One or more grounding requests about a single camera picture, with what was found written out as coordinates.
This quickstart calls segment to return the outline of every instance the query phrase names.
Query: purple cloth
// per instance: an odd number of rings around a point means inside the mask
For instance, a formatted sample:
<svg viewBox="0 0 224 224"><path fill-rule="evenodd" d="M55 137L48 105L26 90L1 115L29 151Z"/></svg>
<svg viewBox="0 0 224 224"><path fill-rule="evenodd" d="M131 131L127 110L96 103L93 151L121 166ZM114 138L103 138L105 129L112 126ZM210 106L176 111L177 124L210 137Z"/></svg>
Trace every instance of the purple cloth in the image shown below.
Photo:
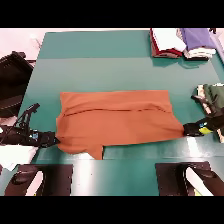
<svg viewBox="0 0 224 224"><path fill-rule="evenodd" d="M207 28L180 28L187 50L199 47L216 49Z"/></svg>

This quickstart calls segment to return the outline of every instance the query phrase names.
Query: orange cloth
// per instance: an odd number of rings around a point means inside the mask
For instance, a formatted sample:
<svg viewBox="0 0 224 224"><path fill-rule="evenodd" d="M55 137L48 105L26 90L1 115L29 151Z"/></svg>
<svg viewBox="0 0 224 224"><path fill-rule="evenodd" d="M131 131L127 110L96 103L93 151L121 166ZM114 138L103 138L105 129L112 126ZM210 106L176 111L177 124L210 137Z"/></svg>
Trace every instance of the orange cloth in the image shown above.
<svg viewBox="0 0 224 224"><path fill-rule="evenodd" d="M183 137L167 90L60 94L58 147L102 159L103 146L165 141Z"/></svg>

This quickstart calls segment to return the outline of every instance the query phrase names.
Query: table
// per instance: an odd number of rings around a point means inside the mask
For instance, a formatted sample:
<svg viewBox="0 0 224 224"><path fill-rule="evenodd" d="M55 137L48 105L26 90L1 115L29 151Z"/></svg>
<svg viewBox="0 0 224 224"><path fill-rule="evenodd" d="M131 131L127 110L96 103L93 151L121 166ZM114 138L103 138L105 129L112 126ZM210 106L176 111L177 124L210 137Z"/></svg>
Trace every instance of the table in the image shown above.
<svg viewBox="0 0 224 224"><path fill-rule="evenodd" d="M61 91L167 89L177 119L195 122L204 114L190 96L198 84L224 81L219 60L217 55L208 62L151 58L148 31L47 33L20 113L39 103L31 128L56 131ZM73 163L72 195L158 195L155 163L207 160L224 179L223 156L224 146L210 134L105 147L103 161L68 155L53 146L39 150L33 163ZM4 170L0 181L8 175Z"/></svg>

